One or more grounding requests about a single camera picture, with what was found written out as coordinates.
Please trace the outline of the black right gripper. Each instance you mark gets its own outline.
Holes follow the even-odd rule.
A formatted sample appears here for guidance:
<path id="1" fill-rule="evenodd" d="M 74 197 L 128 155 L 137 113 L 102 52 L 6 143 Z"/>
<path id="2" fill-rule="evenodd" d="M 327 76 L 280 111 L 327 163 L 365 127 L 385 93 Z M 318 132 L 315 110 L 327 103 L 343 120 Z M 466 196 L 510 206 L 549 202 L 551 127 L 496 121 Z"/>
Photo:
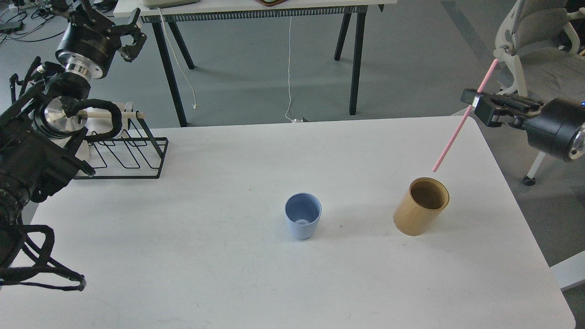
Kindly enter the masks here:
<path id="1" fill-rule="evenodd" d="M 549 102 L 517 94 L 490 94 L 466 88 L 461 102 L 472 105 L 487 127 L 523 130 L 529 146 L 571 162 L 584 155 L 584 102 L 556 98 Z"/>

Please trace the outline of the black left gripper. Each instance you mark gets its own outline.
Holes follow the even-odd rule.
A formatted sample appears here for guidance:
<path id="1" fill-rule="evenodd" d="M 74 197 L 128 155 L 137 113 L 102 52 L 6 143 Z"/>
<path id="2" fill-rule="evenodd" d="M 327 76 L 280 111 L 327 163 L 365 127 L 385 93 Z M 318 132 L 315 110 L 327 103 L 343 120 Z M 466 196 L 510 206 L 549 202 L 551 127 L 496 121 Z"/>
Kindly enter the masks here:
<path id="1" fill-rule="evenodd" d="M 147 40 L 138 26 L 139 8 L 132 11 L 125 25 L 108 23 L 108 18 L 92 8 L 89 0 L 79 0 L 74 9 L 66 0 L 48 0 L 48 11 L 69 22 L 56 50 L 58 62 L 66 65 L 71 58 L 90 61 L 92 79 L 107 76 L 116 51 L 125 62 L 133 62 Z M 133 42 L 122 45 L 123 36 L 131 36 Z"/>

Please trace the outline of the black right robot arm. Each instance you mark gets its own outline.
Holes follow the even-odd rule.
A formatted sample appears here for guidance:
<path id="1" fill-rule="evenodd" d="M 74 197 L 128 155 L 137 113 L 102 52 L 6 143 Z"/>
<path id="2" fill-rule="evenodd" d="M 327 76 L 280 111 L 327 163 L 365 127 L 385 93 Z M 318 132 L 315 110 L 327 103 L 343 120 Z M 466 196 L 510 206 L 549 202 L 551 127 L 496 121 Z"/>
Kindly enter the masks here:
<path id="1" fill-rule="evenodd" d="M 564 162 L 584 154 L 585 111 L 582 101 L 548 102 L 517 94 L 488 94 L 466 88 L 461 101 L 487 127 L 506 124 L 526 133 L 529 146 Z"/>

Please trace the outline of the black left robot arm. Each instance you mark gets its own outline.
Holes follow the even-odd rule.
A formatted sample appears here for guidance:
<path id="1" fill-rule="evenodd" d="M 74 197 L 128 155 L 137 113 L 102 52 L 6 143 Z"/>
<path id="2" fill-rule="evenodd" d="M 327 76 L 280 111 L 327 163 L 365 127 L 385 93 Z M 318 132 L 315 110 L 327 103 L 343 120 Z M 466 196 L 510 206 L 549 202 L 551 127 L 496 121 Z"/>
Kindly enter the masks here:
<path id="1" fill-rule="evenodd" d="M 104 78 L 115 53 L 126 62 L 137 58 L 146 35 L 138 26 L 140 9 L 129 22 L 116 25 L 81 0 L 71 9 L 64 0 L 50 0 L 46 8 L 65 17 L 68 27 L 56 51 L 57 62 L 35 58 L 21 91 L 11 91 L 12 104 L 1 114 L 0 125 L 0 229 L 1 285 L 57 286 L 33 282 L 38 274 L 54 274 L 84 290 L 85 277 L 52 258 L 53 229 L 25 225 L 23 208 L 44 202 L 76 177 L 96 171 L 76 154 L 83 142 L 96 143 L 116 137 L 122 130 L 117 104 L 90 99 L 90 81 Z"/>

